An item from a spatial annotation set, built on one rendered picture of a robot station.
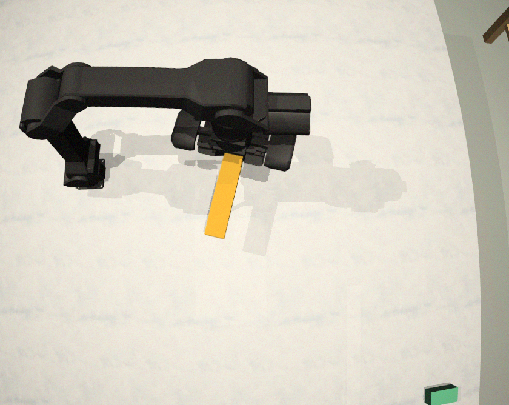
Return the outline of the yellow bar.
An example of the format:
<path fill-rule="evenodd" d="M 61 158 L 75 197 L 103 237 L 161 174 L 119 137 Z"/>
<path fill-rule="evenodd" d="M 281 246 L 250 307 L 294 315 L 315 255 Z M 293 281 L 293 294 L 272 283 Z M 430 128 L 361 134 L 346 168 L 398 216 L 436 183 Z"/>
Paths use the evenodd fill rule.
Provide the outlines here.
<path fill-rule="evenodd" d="M 233 205 L 243 157 L 225 153 L 222 159 L 205 235 L 224 239 Z"/>

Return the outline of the green rectangular block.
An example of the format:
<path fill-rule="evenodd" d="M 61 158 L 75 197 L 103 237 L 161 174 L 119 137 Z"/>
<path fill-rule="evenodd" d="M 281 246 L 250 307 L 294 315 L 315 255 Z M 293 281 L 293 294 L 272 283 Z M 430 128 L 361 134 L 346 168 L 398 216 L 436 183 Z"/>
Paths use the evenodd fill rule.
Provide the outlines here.
<path fill-rule="evenodd" d="M 427 405 L 442 405 L 457 402 L 458 387 L 448 384 L 425 389 L 425 403 Z"/>

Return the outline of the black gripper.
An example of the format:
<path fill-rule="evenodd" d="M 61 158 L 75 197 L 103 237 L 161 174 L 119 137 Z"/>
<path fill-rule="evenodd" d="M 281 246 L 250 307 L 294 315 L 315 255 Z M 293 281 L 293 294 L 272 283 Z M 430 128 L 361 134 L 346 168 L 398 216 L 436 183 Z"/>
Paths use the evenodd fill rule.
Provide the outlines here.
<path fill-rule="evenodd" d="M 214 131 L 211 122 L 194 120 L 185 110 L 178 112 L 171 134 L 175 148 L 195 150 L 198 137 L 198 152 L 210 156 L 224 156 L 225 153 L 241 156 L 244 163 L 287 171 L 293 156 L 297 135 L 263 135 L 263 132 L 249 132 L 236 140 L 226 140 Z M 270 140 L 269 140 L 270 137 Z M 267 154 L 266 154 L 267 153 Z M 266 154 L 266 157 L 265 157 Z M 265 158 L 265 162 L 264 162 Z"/>

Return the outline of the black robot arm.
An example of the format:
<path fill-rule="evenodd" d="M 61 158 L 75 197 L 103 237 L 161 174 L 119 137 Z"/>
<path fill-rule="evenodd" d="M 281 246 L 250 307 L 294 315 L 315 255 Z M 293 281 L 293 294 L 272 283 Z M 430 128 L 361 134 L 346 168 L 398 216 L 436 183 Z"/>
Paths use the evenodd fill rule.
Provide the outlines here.
<path fill-rule="evenodd" d="M 106 170 L 101 144 L 82 137 L 72 122 L 87 107 L 181 109 L 196 121 L 211 122 L 226 140 L 249 132 L 311 132 L 308 93 L 268 92 L 268 76 L 238 58 L 204 59 L 178 69 L 50 66 L 28 81 L 19 128 L 31 139 L 50 142 L 65 160 L 64 186 L 78 190 L 103 189 Z"/>

